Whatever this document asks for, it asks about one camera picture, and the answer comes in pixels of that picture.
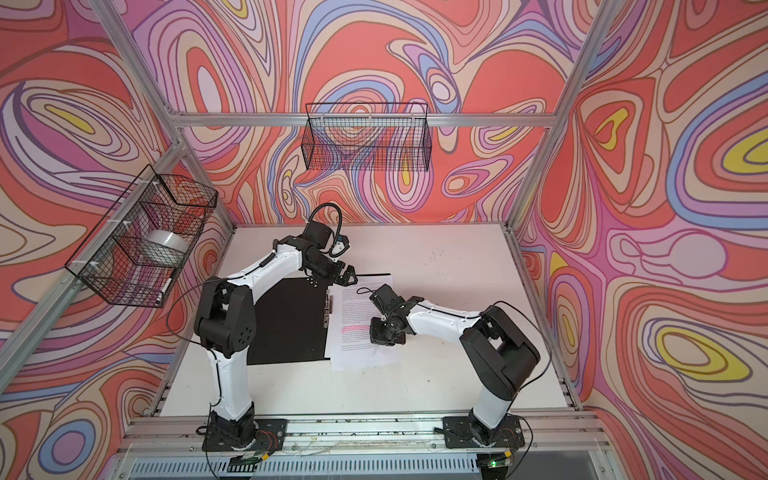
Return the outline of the white folder black inside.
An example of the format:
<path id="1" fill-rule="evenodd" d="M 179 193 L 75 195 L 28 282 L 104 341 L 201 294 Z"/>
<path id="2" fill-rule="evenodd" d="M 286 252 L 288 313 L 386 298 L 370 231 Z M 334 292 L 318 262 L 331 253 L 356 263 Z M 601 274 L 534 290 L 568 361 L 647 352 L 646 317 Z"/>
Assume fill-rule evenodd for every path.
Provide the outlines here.
<path id="1" fill-rule="evenodd" d="M 256 333 L 247 364 L 322 361 L 327 340 L 327 286 L 307 278 L 286 278 L 255 305 Z"/>

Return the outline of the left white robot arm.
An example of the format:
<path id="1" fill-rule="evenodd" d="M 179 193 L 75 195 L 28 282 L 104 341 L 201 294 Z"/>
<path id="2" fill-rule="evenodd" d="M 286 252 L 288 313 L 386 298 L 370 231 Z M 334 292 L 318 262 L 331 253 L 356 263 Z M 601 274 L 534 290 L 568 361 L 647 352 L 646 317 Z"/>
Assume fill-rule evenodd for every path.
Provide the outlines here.
<path id="1" fill-rule="evenodd" d="M 295 272 L 315 283 L 357 283 L 354 267 L 339 259 L 349 249 L 348 238 L 338 235 L 329 252 L 321 250 L 323 245 L 308 233 L 287 236 L 274 241 L 272 251 L 252 265 L 202 284 L 194 334 L 208 352 L 218 391 L 206 422 L 204 451 L 245 451 L 256 443 L 259 428 L 248 392 L 247 351 L 256 333 L 257 301 Z"/>

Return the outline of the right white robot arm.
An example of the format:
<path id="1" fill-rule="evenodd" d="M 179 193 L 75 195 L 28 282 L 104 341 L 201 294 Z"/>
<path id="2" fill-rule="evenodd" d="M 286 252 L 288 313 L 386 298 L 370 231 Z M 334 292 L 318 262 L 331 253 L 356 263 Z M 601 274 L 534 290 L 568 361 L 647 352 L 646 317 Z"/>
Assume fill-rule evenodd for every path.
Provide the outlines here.
<path id="1" fill-rule="evenodd" d="M 509 408 L 541 360 L 534 343 L 499 306 L 460 311 L 419 296 L 408 299 L 384 284 L 369 295 L 379 315 L 371 319 L 370 341 L 394 347 L 409 335 L 426 335 L 461 345 L 482 389 L 464 417 L 446 417 L 443 435 L 450 448 L 492 447 L 510 431 Z"/>

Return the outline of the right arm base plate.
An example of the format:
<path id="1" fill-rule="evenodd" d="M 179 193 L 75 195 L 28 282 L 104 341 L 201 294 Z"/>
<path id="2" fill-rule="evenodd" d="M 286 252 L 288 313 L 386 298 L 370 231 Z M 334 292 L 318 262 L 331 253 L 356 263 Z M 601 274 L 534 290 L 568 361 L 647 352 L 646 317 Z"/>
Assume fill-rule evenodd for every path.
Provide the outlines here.
<path id="1" fill-rule="evenodd" d="M 505 448 L 517 450 L 525 445 L 520 418 L 507 414 L 498 426 L 490 428 L 472 415 L 442 418 L 434 429 L 449 449 Z"/>

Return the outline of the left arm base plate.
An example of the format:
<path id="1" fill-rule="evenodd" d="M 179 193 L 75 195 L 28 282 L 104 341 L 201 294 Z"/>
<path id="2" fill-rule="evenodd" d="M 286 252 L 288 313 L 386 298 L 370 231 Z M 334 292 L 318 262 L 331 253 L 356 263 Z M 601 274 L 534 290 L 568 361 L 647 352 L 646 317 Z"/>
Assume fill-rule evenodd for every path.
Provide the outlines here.
<path id="1" fill-rule="evenodd" d="M 274 453 L 283 448 L 287 426 L 288 421 L 282 418 L 211 419 L 206 426 L 202 450 Z"/>

